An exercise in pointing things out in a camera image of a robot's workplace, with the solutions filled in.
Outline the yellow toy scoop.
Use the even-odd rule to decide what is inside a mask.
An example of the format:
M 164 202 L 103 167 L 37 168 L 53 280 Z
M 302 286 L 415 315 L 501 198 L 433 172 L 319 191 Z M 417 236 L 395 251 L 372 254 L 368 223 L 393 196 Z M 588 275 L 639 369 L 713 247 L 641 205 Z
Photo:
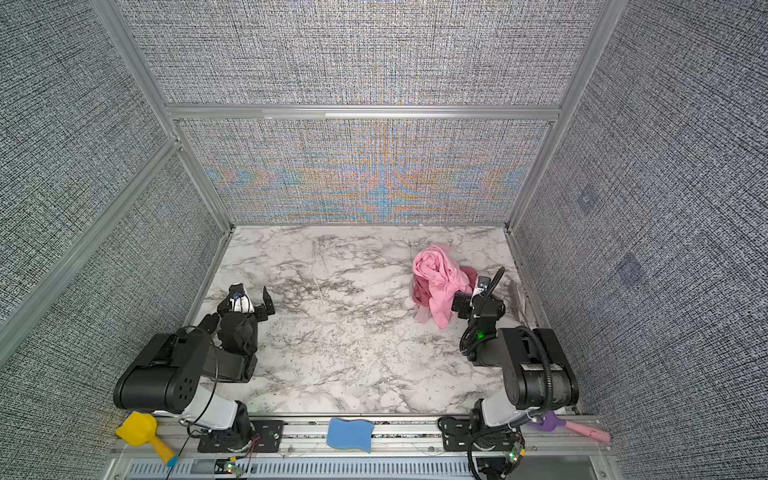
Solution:
M 134 447 L 149 444 L 164 465 L 173 469 L 178 462 L 178 455 L 157 436 L 156 430 L 157 420 L 151 414 L 132 412 L 116 429 L 116 434 Z

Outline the aluminium front rail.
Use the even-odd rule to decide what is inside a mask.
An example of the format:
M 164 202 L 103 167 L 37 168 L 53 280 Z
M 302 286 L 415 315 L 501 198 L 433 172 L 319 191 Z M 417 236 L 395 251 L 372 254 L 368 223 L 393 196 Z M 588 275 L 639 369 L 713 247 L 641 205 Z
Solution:
M 576 416 L 575 430 L 525 426 L 469 453 L 466 418 L 455 414 L 267 414 L 252 418 L 255 438 L 232 452 L 204 453 L 169 418 L 157 435 L 175 455 L 116 440 L 103 479 L 620 479 L 601 422 Z

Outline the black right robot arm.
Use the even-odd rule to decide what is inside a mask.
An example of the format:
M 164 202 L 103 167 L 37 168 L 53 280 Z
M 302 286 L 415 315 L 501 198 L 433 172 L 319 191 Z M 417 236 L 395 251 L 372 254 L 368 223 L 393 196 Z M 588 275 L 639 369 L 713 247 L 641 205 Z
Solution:
M 552 329 L 499 327 L 505 304 L 494 295 L 458 293 L 452 310 L 467 321 L 460 353 L 476 367 L 500 369 L 503 380 L 499 392 L 472 409 L 471 433 L 536 421 L 578 403 L 578 381 Z

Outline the blue sponge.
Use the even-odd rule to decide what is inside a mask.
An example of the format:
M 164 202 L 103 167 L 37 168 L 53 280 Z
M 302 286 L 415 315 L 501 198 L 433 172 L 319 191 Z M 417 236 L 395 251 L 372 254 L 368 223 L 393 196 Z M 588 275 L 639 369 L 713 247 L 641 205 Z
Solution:
M 328 424 L 326 444 L 337 450 L 370 453 L 375 425 L 366 420 L 332 418 Z

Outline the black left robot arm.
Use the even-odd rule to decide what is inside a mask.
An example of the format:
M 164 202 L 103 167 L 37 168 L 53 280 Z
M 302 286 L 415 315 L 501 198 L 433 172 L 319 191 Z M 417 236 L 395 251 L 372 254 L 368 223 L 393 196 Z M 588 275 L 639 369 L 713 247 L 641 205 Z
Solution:
M 267 289 L 251 299 L 243 284 L 229 287 L 216 311 L 197 325 L 154 335 L 118 379 L 116 407 L 164 414 L 200 440 L 201 453 L 242 451 L 259 438 L 246 405 L 218 393 L 247 383 L 256 369 L 258 327 L 275 314 Z

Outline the dark magenta cloth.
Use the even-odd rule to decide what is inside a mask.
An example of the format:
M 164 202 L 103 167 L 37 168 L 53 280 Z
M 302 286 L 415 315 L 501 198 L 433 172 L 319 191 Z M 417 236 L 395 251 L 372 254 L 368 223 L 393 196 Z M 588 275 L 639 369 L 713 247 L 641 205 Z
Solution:
M 469 266 L 461 266 L 460 270 L 468 277 L 470 286 L 474 287 L 478 277 L 477 271 Z M 432 296 L 428 286 L 429 283 L 426 279 L 417 275 L 413 276 L 410 294 L 413 302 L 417 305 L 415 320 L 419 323 L 426 323 L 432 318 L 429 307 Z

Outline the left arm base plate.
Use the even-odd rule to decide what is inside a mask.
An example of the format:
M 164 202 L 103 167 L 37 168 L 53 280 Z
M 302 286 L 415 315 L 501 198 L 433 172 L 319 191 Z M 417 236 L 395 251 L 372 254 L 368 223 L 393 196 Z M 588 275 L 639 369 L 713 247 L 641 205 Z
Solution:
M 199 439 L 199 453 L 277 453 L 285 422 L 282 420 L 248 420 L 226 430 L 211 430 Z

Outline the purple pink handled tool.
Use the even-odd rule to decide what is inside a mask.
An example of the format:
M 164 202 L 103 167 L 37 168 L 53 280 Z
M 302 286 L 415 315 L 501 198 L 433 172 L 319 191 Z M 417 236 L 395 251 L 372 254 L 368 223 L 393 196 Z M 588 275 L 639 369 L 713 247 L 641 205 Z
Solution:
M 529 425 L 544 432 L 553 432 L 562 427 L 580 436 L 605 444 L 609 444 L 612 440 L 611 435 L 604 430 L 566 420 L 552 411 L 547 412 L 537 420 L 532 420 Z

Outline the bright pink cloth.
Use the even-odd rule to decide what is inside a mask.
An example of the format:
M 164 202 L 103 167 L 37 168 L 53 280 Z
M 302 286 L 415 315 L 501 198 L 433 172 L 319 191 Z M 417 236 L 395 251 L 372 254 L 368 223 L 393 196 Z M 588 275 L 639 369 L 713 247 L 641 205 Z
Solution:
M 453 313 L 451 304 L 457 292 L 471 294 L 474 287 L 469 284 L 468 277 L 460 270 L 461 265 L 450 255 L 450 246 L 433 243 L 413 260 L 413 276 L 417 275 L 429 283 L 432 298 L 429 307 L 432 320 L 440 330 L 446 329 Z

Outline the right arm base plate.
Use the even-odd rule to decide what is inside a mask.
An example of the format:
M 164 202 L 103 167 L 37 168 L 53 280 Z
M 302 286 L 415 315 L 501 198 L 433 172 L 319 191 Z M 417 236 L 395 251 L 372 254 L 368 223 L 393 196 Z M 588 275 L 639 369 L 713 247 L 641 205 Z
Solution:
M 512 451 L 514 445 L 525 447 L 520 429 L 487 427 L 481 420 L 467 416 L 442 416 L 437 420 L 442 445 L 447 452 L 466 452 L 469 445 L 474 451 Z

